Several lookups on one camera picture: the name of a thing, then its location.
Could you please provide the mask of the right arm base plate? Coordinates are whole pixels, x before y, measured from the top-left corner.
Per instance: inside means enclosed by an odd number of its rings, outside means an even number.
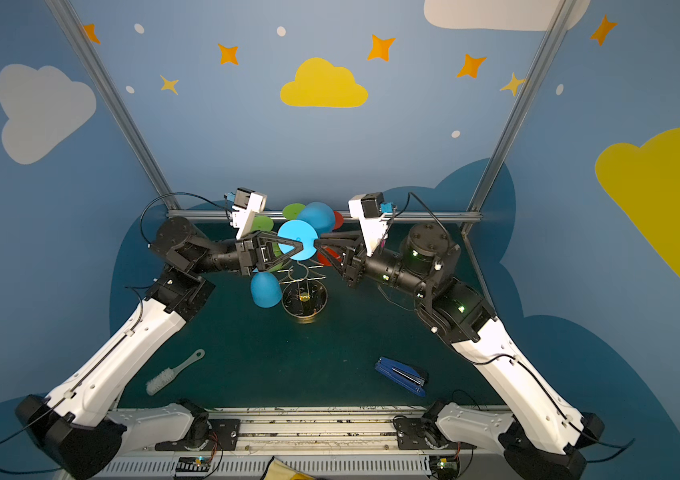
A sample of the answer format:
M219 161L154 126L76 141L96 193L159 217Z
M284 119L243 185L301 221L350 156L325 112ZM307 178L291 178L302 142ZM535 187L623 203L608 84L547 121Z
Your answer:
M421 418L397 415L392 419L400 450L437 450L445 446Z

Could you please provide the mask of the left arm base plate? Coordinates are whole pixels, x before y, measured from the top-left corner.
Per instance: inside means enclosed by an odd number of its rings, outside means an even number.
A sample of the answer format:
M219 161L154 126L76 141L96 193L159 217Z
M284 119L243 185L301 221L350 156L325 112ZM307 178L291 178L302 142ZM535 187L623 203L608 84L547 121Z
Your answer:
M176 441L155 445L156 451L222 451L236 449L241 421L239 419L206 419L195 421L186 436Z

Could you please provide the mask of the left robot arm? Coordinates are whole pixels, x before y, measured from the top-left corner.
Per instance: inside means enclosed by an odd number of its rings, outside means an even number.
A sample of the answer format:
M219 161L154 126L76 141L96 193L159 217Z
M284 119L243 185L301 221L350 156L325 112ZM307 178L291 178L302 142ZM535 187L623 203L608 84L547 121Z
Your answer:
M205 274L265 273L309 253L313 245L305 233L264 231L212 241L185 217L166 220L150 245L164 269L132 316L68 380L18 405L17 418L35 446L75 479L90 479L118 455L146 446L207 446L209 415L188 400L129 418L113 413L114 402L157 350L204 308L215 289Z

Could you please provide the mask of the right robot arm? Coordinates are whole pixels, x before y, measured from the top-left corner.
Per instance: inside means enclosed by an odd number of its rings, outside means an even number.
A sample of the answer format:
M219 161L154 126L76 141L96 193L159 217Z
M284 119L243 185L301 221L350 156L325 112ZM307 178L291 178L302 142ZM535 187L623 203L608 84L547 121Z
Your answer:
M524 479L582 477L582 450L599 441L603 422L559 395L489 302L456 277L461 249L444 226L415 225L399 251L369 250L360 231L323 234L314 245L348 285L369 278L409 294L420 321L472 364L508 408L500 414L436 403L425 418L442 437L502 456Z

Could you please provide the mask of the blue wine glass front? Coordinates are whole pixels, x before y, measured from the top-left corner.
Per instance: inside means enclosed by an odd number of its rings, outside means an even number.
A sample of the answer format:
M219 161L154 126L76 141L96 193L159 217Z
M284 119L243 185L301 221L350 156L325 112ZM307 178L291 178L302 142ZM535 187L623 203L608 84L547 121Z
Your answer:
M312 202L306 205L306 208L300 213L297 220L287 221L280 227L278 231L278 236L280 238L286 238L300 242L304 248L304 251L296 255L292 260L309 260L317 253L317 250L314 247L314 241L317 239L317 233L313 226L313 220L316 210L320 204L325 203Z

